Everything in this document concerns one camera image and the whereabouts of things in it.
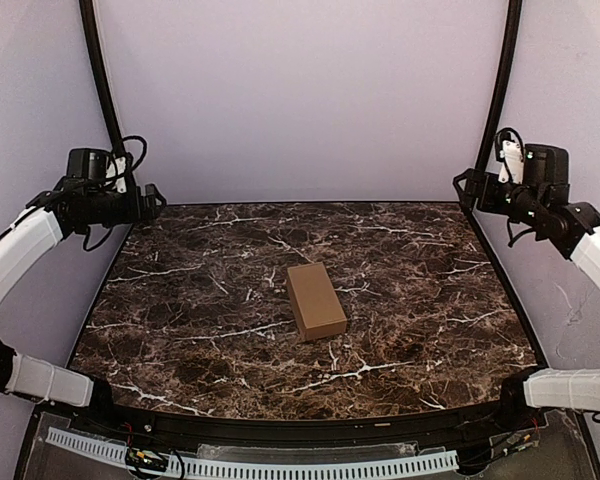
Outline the brown cardboard box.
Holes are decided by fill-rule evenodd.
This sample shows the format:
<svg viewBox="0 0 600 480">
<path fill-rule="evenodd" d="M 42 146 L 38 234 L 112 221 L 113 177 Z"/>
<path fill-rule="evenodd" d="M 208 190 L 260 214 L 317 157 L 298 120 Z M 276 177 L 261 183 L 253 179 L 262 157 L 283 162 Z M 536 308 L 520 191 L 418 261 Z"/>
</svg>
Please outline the brown cardboard box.
<svg viewBox="0 0 600 480">
<path fill-rule="evenodd" d="M 341 335 L 347 318 L 323 263 L 289 267 L 286 287 L 303 341 Z"/>
</svg>

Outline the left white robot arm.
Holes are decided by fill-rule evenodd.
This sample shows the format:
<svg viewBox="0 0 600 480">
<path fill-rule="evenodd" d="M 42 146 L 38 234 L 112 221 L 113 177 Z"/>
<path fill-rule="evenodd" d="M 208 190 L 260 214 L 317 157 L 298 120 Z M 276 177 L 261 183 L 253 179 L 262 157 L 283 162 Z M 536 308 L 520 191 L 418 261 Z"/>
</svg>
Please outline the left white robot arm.
<svg viewBox="0 0 600 480">
<path fill-rule="evenodd" d="M 0 235 L 0 305 L 37 261 L 69 236 L 88 238 L 94 225 L 111 230 L 159 217 L 166 198 L 153 184 L 137 185 L 134 172 L 140 163 L 128 153 L 70 151 L 56 186 L 32 199 Z M 77 408 L 108 403 L 111 397 L 106 382 L 19 353 L 1 339 L 0 393 Z"/>
</svg>

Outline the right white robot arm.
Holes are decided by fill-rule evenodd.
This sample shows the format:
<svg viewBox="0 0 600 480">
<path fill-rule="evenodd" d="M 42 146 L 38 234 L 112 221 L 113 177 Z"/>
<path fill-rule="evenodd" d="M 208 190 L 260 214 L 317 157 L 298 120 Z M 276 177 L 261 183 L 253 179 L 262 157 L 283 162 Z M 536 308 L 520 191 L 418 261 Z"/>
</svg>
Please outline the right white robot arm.
<svg viewBox="0 0 600 480">
<path fill-rule="evenodd" d="M 570 202 L 568 152 L 511 141 L 496 146 L 500 173 L 468 169 L 454 178 L 461 205 L 526 225 L 536 240 L 549 241 L 600 291 L 600 212 L 589 203 Z M 502 421 L 541 409 L 600 413 L 600 368 L 529 367 L 502 382 Z"/>
</svg>

